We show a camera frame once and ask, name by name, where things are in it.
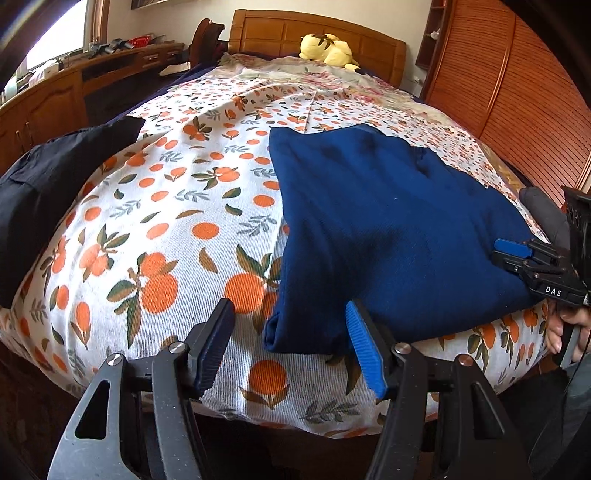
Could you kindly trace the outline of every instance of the bed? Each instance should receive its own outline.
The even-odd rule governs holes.
[[[379,78],[281,57],[297,51],[310,31],[347,40]],[[534,234],[544,234],[492,152],[496,168],[458,124],[395,88],[404,66],[400,40],[317,15],[239,10],[229,49],[234,55],[218,68],[130,113],[146,120],[138,141],[105,158],[64,212],[12,307],[0,311],[0,337],[79,396],[106,356],[153,355],[228,296],[238,311],[236,328],[196,411],[333,438],[379,433],[388,402],[376,402],[354,355],[276,355],[262,347],[290,232],[268,154],[270,129],[312,134],[372,125],[431,148],[497,189]],[[378,49],[389,52],[379,55],[385,62]],[[254,263],[265,267],[265,284]],[[546,311],[542,302],[415,345],[438,358],[473,355],[501,392],[544,356]],[[431,394],[427,419],[437,415],[437,402]]]

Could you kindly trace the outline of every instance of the metal screw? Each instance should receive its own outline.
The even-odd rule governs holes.
[[[184,342],[174,342],[168,347],[170,353],[183,353],[187,346]]]
[[[394,345],[394,351],[400,355],[408,355],[411,350],[412,347],[405,342],[400,342]]]
[[[472,365],[474,365],[474,359],[470,355],[466,355],[465,353],[463,355],[460,355],[458,361],[460,362],[460,365],[462,365],[463,367],[471,367]]]
[[[114,367],[115,365],[119,365],[123,361],[123,355],[120,353],[113,353],[107,358],[107,365],[110,367]]]

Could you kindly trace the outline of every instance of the bright window light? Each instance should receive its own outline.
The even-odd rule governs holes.
[[[39,39],[27,55],[28,69],[84,46],[86,3],[87,0],[82,0],[70,8]]]

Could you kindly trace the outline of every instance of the yellow plush toy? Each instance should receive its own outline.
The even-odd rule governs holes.
[[[306,35],[301,40],[300,50],[300,58],[304,60],[319,60],[332,67],[344,67],[353,71],[359,68],[347,42],[334,35]]]

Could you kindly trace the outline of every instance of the person's arm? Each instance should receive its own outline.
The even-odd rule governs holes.
[[[556,302],[548,302],[548,325],[546,328],[546,346],[552,354],[557,354],[562,348],[562,332],[564,323],[581,326],[579,341],[574,349],[573,362],[578,362],[583,356],[583,351],[587,345],[589,335],[591,335],[591,309],[580,307],[571,309],[568,307],[558,307]]]

